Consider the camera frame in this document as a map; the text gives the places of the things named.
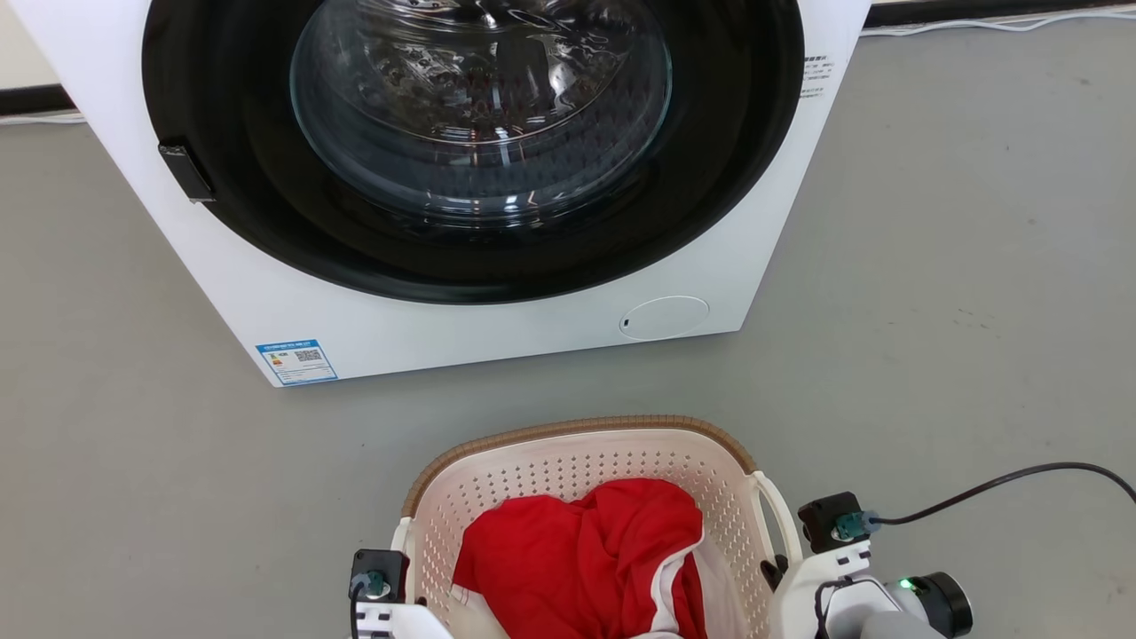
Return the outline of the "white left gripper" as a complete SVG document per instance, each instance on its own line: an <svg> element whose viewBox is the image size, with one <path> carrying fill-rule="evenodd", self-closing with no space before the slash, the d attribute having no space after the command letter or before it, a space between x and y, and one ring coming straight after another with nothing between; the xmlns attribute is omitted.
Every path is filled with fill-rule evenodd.
<svg viewBox="0 0 1136 639"><path fill-rule="evenodd" d="M431 609L402 603L356 601L354 638L454 638Z"/></svg>

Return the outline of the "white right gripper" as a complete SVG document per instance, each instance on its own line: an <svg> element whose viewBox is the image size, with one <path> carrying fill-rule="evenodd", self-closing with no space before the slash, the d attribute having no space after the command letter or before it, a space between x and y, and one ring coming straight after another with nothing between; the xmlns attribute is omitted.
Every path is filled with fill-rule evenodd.
<svg viewBox="0 0 1136 639"><path fill-rule="evenodd" d="M864 621L876 611L876 580L868 574L870 550L872 545L864 540L791 567L782 554L762 561L761 575L775 592L769 608L771 638L860 638Z"/></svg>

